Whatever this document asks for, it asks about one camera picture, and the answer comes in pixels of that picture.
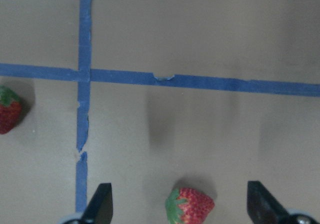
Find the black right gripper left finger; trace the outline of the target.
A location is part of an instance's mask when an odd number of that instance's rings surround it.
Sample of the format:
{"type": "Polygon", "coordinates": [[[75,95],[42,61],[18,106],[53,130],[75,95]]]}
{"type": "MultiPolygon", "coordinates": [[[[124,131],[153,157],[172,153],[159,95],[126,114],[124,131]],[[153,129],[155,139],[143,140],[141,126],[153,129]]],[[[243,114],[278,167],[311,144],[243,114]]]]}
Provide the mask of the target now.
{"type": "Polygon", "coordinates": [[[110,224],[113,218],[113,194],[111,183],[98,185],[88,206],[80,218],[81,224],[110,224]]]}

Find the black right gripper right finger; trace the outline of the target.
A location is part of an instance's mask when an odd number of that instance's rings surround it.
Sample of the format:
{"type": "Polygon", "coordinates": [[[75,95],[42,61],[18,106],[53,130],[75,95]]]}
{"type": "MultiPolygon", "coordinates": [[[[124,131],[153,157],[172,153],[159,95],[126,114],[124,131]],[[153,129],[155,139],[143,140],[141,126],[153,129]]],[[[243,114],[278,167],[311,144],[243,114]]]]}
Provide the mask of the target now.
{"type": "Polygon", "coordinates": [[[260,181],[248,181],[246,209],[253,224],[294,224],[295,216],[260,181]]]}

